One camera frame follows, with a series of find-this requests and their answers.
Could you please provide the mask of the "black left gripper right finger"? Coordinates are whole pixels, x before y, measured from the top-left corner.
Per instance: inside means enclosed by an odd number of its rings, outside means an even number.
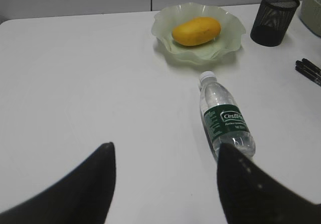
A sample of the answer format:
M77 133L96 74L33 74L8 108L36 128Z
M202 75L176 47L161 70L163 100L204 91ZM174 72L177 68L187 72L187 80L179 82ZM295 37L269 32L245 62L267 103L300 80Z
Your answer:
M227 223L320 223L320 205L277 182L231 144L221 144L217 186Z

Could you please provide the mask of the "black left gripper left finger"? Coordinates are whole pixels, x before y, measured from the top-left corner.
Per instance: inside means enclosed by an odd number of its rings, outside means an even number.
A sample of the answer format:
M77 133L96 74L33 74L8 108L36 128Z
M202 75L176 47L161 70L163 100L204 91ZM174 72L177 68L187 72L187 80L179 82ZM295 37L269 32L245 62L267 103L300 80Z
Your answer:
M112 142L54 185L1 213L1 223L105 223L116 184Z

